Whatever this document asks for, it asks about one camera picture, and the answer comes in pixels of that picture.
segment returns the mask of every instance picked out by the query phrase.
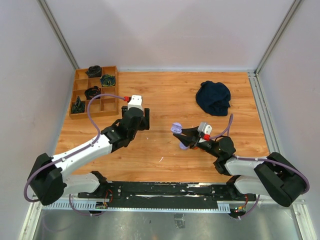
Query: dark cloth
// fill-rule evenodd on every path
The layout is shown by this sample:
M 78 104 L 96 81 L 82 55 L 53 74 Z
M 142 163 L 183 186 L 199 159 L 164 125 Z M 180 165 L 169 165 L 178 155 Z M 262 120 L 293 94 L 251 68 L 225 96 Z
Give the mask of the dark cloth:
M 212 116 L 227 116 L 230 99 L 229 89 L 221 82 L 205 81 L 195 95 L 200 108 Z

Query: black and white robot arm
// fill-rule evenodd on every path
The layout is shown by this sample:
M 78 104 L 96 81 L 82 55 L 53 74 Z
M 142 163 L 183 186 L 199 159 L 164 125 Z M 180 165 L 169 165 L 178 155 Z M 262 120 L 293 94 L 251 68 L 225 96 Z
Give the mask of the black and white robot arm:
M 142 96 L 133 95 L 127 101 L 128 105 L 121 109 L 122 119 L 117 119 L 111 126 L 102 130 L 98 140 L 95 137 L 67 152 L 51 157 L 46 153 L 37 157 L 29 178 L 43 166 L 59 160 L 41 170 L 29 183 L 44 206 L 54 203 L 61 196 L 96 191 L 102 180 L 98 172 L 71 174 L 96 158 L 127 147 L 137 131 L 150 128 L 150 110 L 143 109 Z
M 280 153 L 267 157 L 250 158 L 234 155 L 236 149 L 229 136 L 210 138 L 212 127 L 202 122 L 199 126 L 181 129 L 173 135 L 185 147 L 200 148 L 217 159 L 213 163 L 223 175 L 233 176 L 227 185 L 237 194 L 270 196 L 281 206 L 288 207 L 301 194 L 309 190 L 307 178 Z

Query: red cable connector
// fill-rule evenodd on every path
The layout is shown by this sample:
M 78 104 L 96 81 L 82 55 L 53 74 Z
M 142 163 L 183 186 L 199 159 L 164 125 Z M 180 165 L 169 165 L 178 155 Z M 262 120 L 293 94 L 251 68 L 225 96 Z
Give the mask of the red cable connector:
M 205 134 L 203 136 L 203 139 L 206 140 L 206 141 L 209 141 L 210 140 L 210 135 L 209 134 Z
M 125 96 L 124 97 L 124 101 L 127 102 L 127 103 L 130 102 L 130 100 L 131 100 L 131 97 L 129 97 L 129 96 Z

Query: wooden surface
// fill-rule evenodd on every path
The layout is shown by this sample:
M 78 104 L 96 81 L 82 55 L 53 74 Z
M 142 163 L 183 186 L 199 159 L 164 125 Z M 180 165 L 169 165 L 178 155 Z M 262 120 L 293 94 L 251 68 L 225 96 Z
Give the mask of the wooden surface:
M 207 80 L 222 82 L 230 89 L 228 116 L 211 116 L 197 105 L 195 95 Z M 184 128 L 208 122 L 213 127 L 213 136 L 225 129 L 230 113 L 234 114 L 230 137 L 236 154 L 247 157 L 268 154 L 245 72 L 119 72 L 118 84 L 120 96 L 143 96 L 143 107 L 150 108 L 150 130 L 138 132 L 128 147 L 102 156 L 74 174 L 99 171 L 112 181 L 225 182 L 230 177 L 216 171 L 215 157 L 199 149 L 180 150 L 170 128 L 174 122 Z M 119 107 L 123 105 L 126 103 L 120 101 Z M 117 116 L 94 118 L 100 129 L 116 119 Z M 67 115 L 56 153 L 72 149 L 96 134 L 88 119 L 70 119 Z

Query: gray floor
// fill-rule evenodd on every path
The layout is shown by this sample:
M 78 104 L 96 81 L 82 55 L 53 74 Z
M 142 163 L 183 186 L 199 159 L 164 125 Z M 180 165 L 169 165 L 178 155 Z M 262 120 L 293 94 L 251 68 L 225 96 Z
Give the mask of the gray floor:
M 60 232 L 51 231 L 69 228 Z M 43 210 L 33 240 L 301 240 L 291 208 L 266 204 L 241 221 L 222 213 L 106 212 L 80 216 L 71 210 Z

